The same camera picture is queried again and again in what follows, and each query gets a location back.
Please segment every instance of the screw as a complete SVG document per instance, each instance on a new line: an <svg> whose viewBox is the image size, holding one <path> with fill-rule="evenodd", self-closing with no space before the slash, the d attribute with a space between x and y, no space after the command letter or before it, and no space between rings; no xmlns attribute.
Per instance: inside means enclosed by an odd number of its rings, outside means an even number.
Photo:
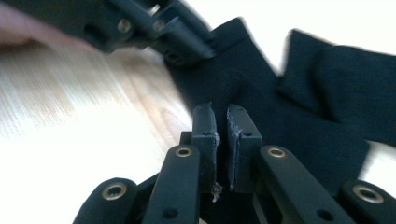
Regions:
<svg viewBox="0 0 396 224"><path fill-rule="evenodd" d="M152 25L152 28L157 32L160 32L164 27L165 23L163 21L155 21Z"/></svg>
<svg viewBox="0 0 396 224"><path fill-rule="evenodd" d="M187 147L179 148L176 151L176 155L179 156L179 157L189 157L191 154L192 154L191 149L189 149Z"/></svg>
<svg viewBox="0 0 396 224"><path fill-rule="evenodd" d="M122 19L122 20L120 20L119 24L117 25L117 28L119 29L120 33L126 34L131 30L132 24L130 21L128 21L126 19Z"/></svg>
<svg viewBox="0 0 396 224"><path fill-rule="evenodd" d="M269 153L272 157L279 157L279 158L282 158L282 157L285 157L285 156L286 156L286 153L285 153L283 150L281 150L281 149L279 149L279 148L275 148L275 147L272 147L272 148L268 149L268 153Z"/></svg>
<svg viewBox="0 0 396 224"><path fill-rule="evenodd" d="M108 201L117 200L126 193L126 190L127 187L124 183L112 183L102 191L102 197Z"/></svg>
<svg viewBox="0 0 396 224"><path fill-rule="evenodd" d="M352 188L352 191L361 199L368 203L383 203L384 198L373 189L358 185Z"/></svg>

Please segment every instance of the finger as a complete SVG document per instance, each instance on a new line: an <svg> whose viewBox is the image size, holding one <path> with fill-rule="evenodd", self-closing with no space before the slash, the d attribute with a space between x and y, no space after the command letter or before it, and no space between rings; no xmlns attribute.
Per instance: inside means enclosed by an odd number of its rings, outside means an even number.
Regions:
<svg viewBox="0 0 396 224"><path fill-rule="evenodd" d="M15 35L0 29L0 45L21 45L29 41L26 36Z"/></svg>
<svg viewBox="0 0 396 224"><path fill-rule="evenodd" d="M92 49L85 41L65 35L58 29L2 3L0 3L0 29L7 33L4 36L13 34L32 38L44 44Z"/></svg>

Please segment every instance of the wooden table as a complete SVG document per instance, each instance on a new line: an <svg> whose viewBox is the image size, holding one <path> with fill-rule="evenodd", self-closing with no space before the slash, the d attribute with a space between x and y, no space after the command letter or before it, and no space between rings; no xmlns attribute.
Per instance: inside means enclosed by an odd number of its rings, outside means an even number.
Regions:
<svg viewBox="0 0 396 224"><path fill-rule="evenodd" d="M295 27L396 53L393 3L189 3L212 27L244 17L279 74ZM39 44L0 47L0 223L71 223L99 183L115 176L140 183L154 175L189 130L189 111L150 50L104 55ZM373 143L361 178L396 195L389 181L395 164L394 148Z"/></svg>

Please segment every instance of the human hand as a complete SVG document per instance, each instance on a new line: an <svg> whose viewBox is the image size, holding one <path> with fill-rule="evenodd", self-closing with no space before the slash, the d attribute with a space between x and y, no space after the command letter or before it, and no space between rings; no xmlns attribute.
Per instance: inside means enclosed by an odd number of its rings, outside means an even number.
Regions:
<svg viewBox="0 0 396 224"><path fill-rule="evenodd" d="M43 44L92 49L87 42L65 35L58 29L0 2L0 46L19 45L30 39Z"/></svg>

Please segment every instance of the black cloth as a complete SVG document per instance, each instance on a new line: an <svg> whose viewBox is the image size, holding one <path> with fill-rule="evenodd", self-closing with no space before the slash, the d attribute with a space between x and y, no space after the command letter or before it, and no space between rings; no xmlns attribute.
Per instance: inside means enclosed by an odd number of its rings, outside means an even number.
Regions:
<svg viewBox="0 0 396 224"><path fill-rule="evenodd" d="M292 151L332 195L358 177L369 149L365 139L394 145L394 57L336 47L294 30L285 76L276 77L241 20L213 33L215 58L193 68L167 66L190 111L212 102L223 139L222 184L229 104L244 107L264 143ZM223 217L238 211L229 209Z"/></svg>
<svg viewBox="0 0 396 224"><path fill-rule="evenodd" d="M396 57L292 31L277 91L366 140L396 146Z"/></svg>

